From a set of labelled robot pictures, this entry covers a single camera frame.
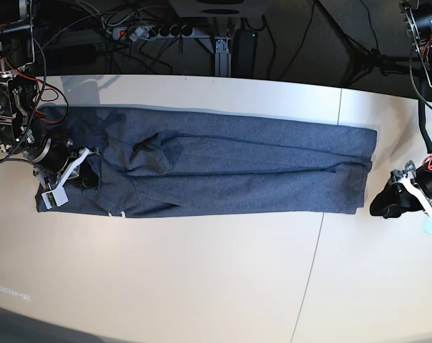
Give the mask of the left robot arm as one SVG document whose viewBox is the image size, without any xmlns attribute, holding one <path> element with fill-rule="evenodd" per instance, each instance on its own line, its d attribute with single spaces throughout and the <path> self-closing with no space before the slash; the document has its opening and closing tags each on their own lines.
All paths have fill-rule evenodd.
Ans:
<svg viewBox="0 0 432 343">
<path fill-rule="evenodd" d="M 370 204 L 370 214 L 384 219 L 423 212 L 432 219 L 432 140 L 426 129 L 426 108 L 432 111 L 432 1 L 402 1 L 401 14 L 412 40 L 408 72 L 418 97 L 418 124 L 428 156 L 420 166 L 408 161 L 393 170 L 383 191 Z"/>
</svg>

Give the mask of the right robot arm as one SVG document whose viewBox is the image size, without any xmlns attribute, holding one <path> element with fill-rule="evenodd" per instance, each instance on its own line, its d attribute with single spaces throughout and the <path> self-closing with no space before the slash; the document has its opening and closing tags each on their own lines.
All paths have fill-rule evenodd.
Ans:
<svg viewBox="0 0 432 343">
<path fill-rule="evenodd" d="M 33 66 L 46 57 L 33 32 L 32 1 L 0 1 L 0 162 L 33 166 L 44 190 L 71 182 L 95 188 L 99 177 L 87 158 L 98 150 L 85 147 L 80 119 L 70 106 L 44 107 L 44 94 L 64 93 Z"/>
</svg>

